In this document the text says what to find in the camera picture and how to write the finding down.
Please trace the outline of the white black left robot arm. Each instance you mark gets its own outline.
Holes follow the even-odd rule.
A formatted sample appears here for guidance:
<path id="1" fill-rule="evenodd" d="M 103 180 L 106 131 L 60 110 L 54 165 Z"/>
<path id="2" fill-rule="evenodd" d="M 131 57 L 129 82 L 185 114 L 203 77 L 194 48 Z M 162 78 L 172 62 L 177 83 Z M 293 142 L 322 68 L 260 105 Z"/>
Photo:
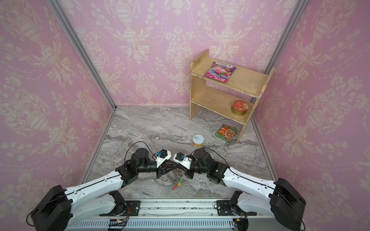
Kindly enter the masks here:
<path id="1" fill-rule="evenodd" d="M 154 172 L 160 178 L 186 159 L 181 153 L 172 155 L 164 149 L 154 156 L 151 160 L 149 150 L 139 148 L 123 165 L 103 177 L 65 189 L 61 185 L 53 187 L 27 215 L 27 224 L 37 231 L 63 231 L 94 216 L 129 217 L 133 209 L 119 189 L 137 180 L 141 172 Z"/>

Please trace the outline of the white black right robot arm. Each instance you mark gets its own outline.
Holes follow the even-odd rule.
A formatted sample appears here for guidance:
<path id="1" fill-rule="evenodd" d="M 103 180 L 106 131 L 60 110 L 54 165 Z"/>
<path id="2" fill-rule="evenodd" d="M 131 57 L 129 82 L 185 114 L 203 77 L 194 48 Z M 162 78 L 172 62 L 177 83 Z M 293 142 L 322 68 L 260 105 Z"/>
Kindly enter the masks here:
<path id="1" fill-rule="evenodd" d="M 184 167 L 188 178 L 194 174 L 205 173 L 214 184 L 235 188 L 238 191 L 231 199 L 231 208 L 236 213 L 242 211 L 241 195 L 246 192 L 263 201 L 267 210 L 276 221 L 291 231 L 304 231 L 303 221 L 306 200 L 285 179 L 264 180 L 242 173 L 231 167 L 226 161 L 219 162 L 212 158 L 207 148 L 196 149 L 190 155 L 178 153 L 174 160 Z"/>

